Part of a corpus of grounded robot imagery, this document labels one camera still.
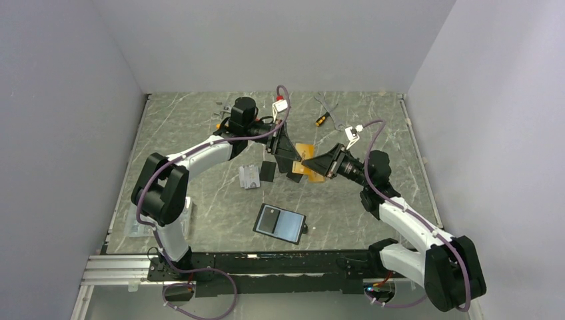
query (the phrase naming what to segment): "black object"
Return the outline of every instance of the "black object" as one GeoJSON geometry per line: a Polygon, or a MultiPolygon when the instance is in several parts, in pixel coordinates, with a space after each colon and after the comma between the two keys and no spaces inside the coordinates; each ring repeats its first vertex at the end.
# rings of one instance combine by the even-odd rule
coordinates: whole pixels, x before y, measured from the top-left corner
{"type": "Polygon", "coordinates": [[[277,164],[270,161],[261,163],[261,171],[259,172],[259,180],[273,182],[275,180],[275,169],[277,164]]]}
{"type": "MultiPolygon", "coordinates": [[[[265,120],[270,119],[270,117],[263,117],[259,120],[255,118],[258,112],[259,109],[256,106],[255,100],[252,98],[239,97],[235,99],[230,117],[222,121],[220,127],[214,132],[214,135],[221,137],[254,137],[263,135],[274,129],[276,123],[272,121],[265,123],[265,120]]],[[[293,161],[302,160],[298,151],[296,151],[294,145],[288,138],[286,123],[272,135],[255,139],[254,141],[266,145],[265,149],[268,153],[275,156],[281,173],[288,172],[288,168],[292,169],[293,161]]],[[[247,147],[247,140],[230,141],[230,144],[232,145],[231,160],[247,147]]]]}
{"type": "MultiPolygon", "coordinates": [[[[462,236],[453,238],[451,245],[467,268],[471,299],[484,295],[486,284],[473,242],[462,236]]],[[[446,245],[433,246],[426,251],[424,288],[432,304],[443,312],[465,303],[463,272],[455,262],[455,257],[446,245]]]]}
{"type": "Polygon", "coordinates": [[[282,241],[286,241],[295,245],[300,244],[300,238],[302,237],[302,234],[305,234],[304,231],[304,226],[306,225],[306,216],[305,215],[301,215],[300,213],[294,212],[294,211],[290,211],[290,210],[286,210],[286,209],[281,209],[278,207],[275,207],[274,205],[268,205],[266,203],[263,203],[261,205],[261,208],[259,209],[259,214],[257,215],[257,219],[255,220],[255,225],[253,225],[253,231],[260,233],[262,235],[266,235],[268,237],[273,237],[275,239],[278,240],[282,240],[282,241]],[[288,213],[292,213],[294,215],[300,215],[302,217],[302,225],[300,226],[300,231],[298,232],[298,237],[296,238],[296,241],[293,241],[292,239],[287,239],[284,238],[283,235],[276,236],[275,235],[275,231],[277,229],[277,223],[279,222],[279,217],[281,215],[281,211],[285,211],[286,214],[288,213]],[[267,216],[267,222],[263,223],[263,220],[265,219],[265,217],[267,216]]]}
{"type": "MultiPolygon", "coordinates": [[[[368,164],[369,176],[375,187],[384,195],[389,198],[400,197],[400,193],[394,190],[388,180],[392,172],[389,163],[387,153],[380,150],[371,151],[368,164]]],[[[337,143],[330,151],[302,161],[302,165],[330,179],[342,175],[363,186],[363,190],[359,193],[363,207],[380,219],[378,206],[384,203],[384,199],[369,187],[364,175],[364,163],[353,157],[343,144],[337,143]]]]}
{"type": "Polygon", "coordinates": [[[261,223],[259,223],[257,229],[269,233],[274,233],[280,214],[281,214],[281,210],[278,209],[272,208],[270,210],[269,209],[265,210],[263,212],[263,218],[261,219],[261,223]]]}
{"type": "Polygon", "coordinates": [[[190,301],[194,296],[194,291],[186,287],[169,287],[165,291],[165,299],[168,302],[186,302],[190,301]]]}
{"type": "Polygon", "coordinates": [[[292,171],[289,171],[286,174],[286,177],[289,178],[290,180],[296,182],[296,183],[300,183],[300,180],[302,180],[302,176],[303,174],[301,173],[293,173],[292,171]]]}
{"type": "MultiPolygon", "coordinates": [[[[388,271],[373,274],[359,265],[338,265],[337,259],[366,259],[367,250],[322,250],[322,251],[251,251],[236,253],[195,252],[195,267],[214,267],[232,275],[240,293],[288,293],[341,291],[362,294],[364,278],[383,278],[388,271]],[[324,273],[322,277],[286,277],[274,273],[324,273]],[[267,275],[249,277],[248,274],[267,275]]],[[[180,278],[174,273],[158,271],[159,260],[153,258],[147,276],[148,281],[186,281],[189,274],[180,278]]],[[[197,297],[215,297],[233,292],[231,283],[216,273],[195,273],[197,297]]]]}
{"type": "MultiPolygon", "coordinates": [[[[131,193],[131,202],[134,205],[137,205],[143,188],[145,188],[151,176],[167,162],[169,160],[158,153],[149,155],[131,193]]],[[[183,212],[189,171],[183,166],[173,164],[158,176],[158,180],[165,179],[167,179],[167,182],[164,187],[157,183],[157,179],[153,181],[141,205],[142,214],[155,220],[161,227],[177,220],[183,212]]]]}

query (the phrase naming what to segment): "floor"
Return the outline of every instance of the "floor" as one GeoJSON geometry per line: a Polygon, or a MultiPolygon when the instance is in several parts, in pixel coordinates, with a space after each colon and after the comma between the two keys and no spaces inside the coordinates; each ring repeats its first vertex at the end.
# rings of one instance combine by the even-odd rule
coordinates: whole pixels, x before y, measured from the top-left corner
{"type": "MultiPolygon", "coordinates": [[[[321,127],[315,119],[324,113],[313,99],[313,92],[292,92],[292,111],[288,134],[293,143],[314,144],[315,154],[329,151],[347,139],[336,131],[331,119],[321,127]]],[[[391,183],[425,218],[436,222],[424,177],[414,150],[402,108],[396,93],[326,92],[330,105],[339,103],[336,114],[347,125],[366,123],[371,119],[387,121],[374,148],[387,152],[392,167],[391,183]]],[[[153,237],[128,237],[124,230],[130,206],[131,189],[148,155],[178,153],[204,141],[221,118],[214,115],[216,102],[232,103],[240,96],[252,97],[259,107],[259,117],[271,113],[275,100],[272,92],[198,92],[157,93],[150,97],[133,152],[131,168],[125,179],[108,253],[145,253],[155,245],[153,237]]],[[[363,131],[362,139],[351,149],[362,157],[372,126],[363,131]]],[[[264,182],[258,189],[240,188],[239,167],[275,161],[265,153],[265,146],[250,143],[241,155],[209,169],[189,184],[188,194],[196,204],[186,234],[193,251],[282,251],[323,249],[364,249],[389,237],[397,238],[394,229],[377,221],[364,211],[360,186],[337,177],[324,183],[295,183],[277,171],[273,183],[264,182]],[[261,203],[268,203],[306,215],[310,231],[294,245],[253,232],[261,203]]]]}

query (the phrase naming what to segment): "orange object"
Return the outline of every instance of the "orange object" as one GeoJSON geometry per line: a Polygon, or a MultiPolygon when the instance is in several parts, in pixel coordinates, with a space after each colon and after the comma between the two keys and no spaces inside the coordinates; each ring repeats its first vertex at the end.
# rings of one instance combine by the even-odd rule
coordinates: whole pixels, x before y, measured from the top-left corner
{"type": "MultiPolygon", "coordinates": [[[[298,154],[302,157],[302,160],[310,159],[314,157],[314,145],[307,145],[305,143],[297,143],[295,145],[298,154]]],[[[303,175],[308,175],[308,181],[310,182],[324,182],[326,179],[324,176],[315,173],[314,171],[306,168],[301,162],[295,161],[292,163],[292,172],[300,173],[303,175]]]]}
{"type": "MultiPolygon", "coordinates": [[[[311,157],[314,157],[314,145],[297,143],[294,146],[296,147],[296,151],[298,151],[300,157],[302,157],[302,160],[310,159],[311,157]]],[[[301,175],[310,175],[312,171],[306,168],[305,166],[303,166],[301,162],[294,161],[292,163],[292,172],[299,173],[301,175]]]]}

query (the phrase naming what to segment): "robotic arm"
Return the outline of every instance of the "robotic arm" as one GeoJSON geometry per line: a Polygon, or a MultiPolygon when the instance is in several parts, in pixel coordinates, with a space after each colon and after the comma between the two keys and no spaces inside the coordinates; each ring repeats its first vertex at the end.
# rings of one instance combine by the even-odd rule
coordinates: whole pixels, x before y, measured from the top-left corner
{"type": "MultiPolygon", "coordinates": [[[[346,134],[353,143],[358,140],[357,132],[352,127],[346,129],[346,134]]],[[[304,160],[302,164],[329,179],[342,175],[363,186],[360,200],[365,210],[399,231],[415,248],[414,251],[409,250],[394,239],[374,243],[368,253],[372,268],[404,275],[425,289],[436,308],[449,311],[465,304],[466,293],[463,270],[453,252],[440,240],[447,239],[465,264],[470,298],[485,294],[486,285],[473,242],[465,236],[455,238],[437,227],[430,230],[429,226],[433,224],[410,207],[390,184],[388,154],[374,150],[365,161],[369,162],[367,166],[353,157],[348,147],[337,143],[328,153],[304,160]],[[368,185],[365,167],[382,196],[368,185]],[[393,203],[401,204],[402,209],[393,203]]]]}
{"type": "MultiPolygon", "coordinates": [[[[279,107],[277,111],[284,109],[284,106],[279,107]]],[[[176,268],[182,270],[193,268],[192,251],[183,237],[180,219],[185,206],[190,205],[190,198],[186,197],[188,183],[207,169],[233,159],[247,147],[247,140],[225,141],[225,138],[256,137],[275,128],[277,124],[274,121],[265,123],[256,119],[257,112],[255,100],[239,97],[233,105],[230,117],[224,119],[208,139],[190,149],[166,157],[153,153],[145,161],[131,195],[134,206],[138,205],[143,188],[151,177],[170,160],[181,157],[180,161],[168,166],[158,179],[151,183],[141,204],[140,215],[142,221],[155,226],[161,245],[176,268]]],[[[281,173],[290,170],[293,161],[302,160],[288,139],[286,123],[283,123],[272,135],[258,139],[256,142],[265,144],[267,152],[275,156],[281,173]]]]}
{"type": "MultiPolygon", "coordinates": [[[[275,103],[277,106],[273,105],[274,120],[277,113],[285,110],[285,103],[282,100],[275,103]]],[[[160,239],[160,246],[167,252],[173,269],[193,269],[191,248],[183,237],[179,219],[190,201],[186,197],[188,182],[214,165],[239,155],[247,147],[247,140],[239,138],[263,136],[255,141],[265,144],[267,152],[275,156],[282,173],[291,170],[293,161],[302,160],[288,139],[286,124],[283,123],[273,134],[267,135],[278,123],[265,123],[256,119],[257,111],[253,99],[240,97],[233,105],[231,116],[224,119],[207,140],[180,153],[166,157],[153,153],[147,159],[134,186],[131,202],[133,206],[139,204],[143,189],[160,170],[158,179],[150,184],[145,200],[141,203],[140,219],[155,226],[158,242],[160,239]],[[179,157],[175,164],[161,169],[172,159],[179,157]]],[[[473,242],[465,236],[454,238],[435,227],[430,231],[427,226],[432,224],[415,213],[390,184],[388,155],[378,150],[371,151],[366,160],[368,166],[365,166],[366,163],[353,157],[348,150],[358,140],[356,131],[350,127],[346,134],[352,141],[348,147],[338,143],[328,153],[304,160],[302,164],[329,179],[342,175],[361,185],[363,189],[360,200],[363,207],[377,219],[398,230],[415,248],[409,250],[394,239],[374,243],[368,248],[371,267],[381,271],[396,271],[408,277],[424,287],[428,298],[439,310],[453,309],[466,302],[466,283],[461,266],[452,250],[439,239],[441,236],[448,239],[462,257],[468,273],[471,299],[485,294],[486,286],[473,242]],[[368,184],[366,170],[370,180],[380,191],[379,194],[368,184]],[[401,203],[402,209],[394,203],[401,203]],[[407,210],[413,211],[418,218],[409,215],[407,210]]]]}

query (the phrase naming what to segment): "metal bracket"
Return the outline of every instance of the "metal bracket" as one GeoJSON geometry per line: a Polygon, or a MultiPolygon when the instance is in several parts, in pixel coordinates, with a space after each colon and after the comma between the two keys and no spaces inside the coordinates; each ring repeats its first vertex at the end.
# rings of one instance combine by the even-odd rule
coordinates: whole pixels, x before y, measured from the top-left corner
{"type": "Polygon", "coordinates": [[[84,285],[80,287],[79,296],[75,302],[75,308],[73,309],[71,320],[84,320],[84,318],[86,318],[90,298],[92,297],[92,291],[94,291],[93,285],[84,285]]]}
{"type": "Polygon", "coordinates": [[[163,285],[170,282],[147,281],[151,262],[146,255],[92,255],[89,257],[81,286],[87,285],[163,285]]]}
{"type": "MultiPolygon", "coordinates": [[[[202,269],[210,268],[215,266],[214,256],[193,256],[192,258],[193,268],[202,269]]],[[[196,281],[210,281],[214,277],[212,271],[197,272],[194,274],[194,280],[196,281]]],[[[151,258],[151,265],[149,266],[149,272],[147,273],[148,281],[186,281],[189,278],[189,273],[183,273],[182,275],[177,275],[176,272],[169,269],[169,267],[159,261],[158,257],[151,258]]]]}

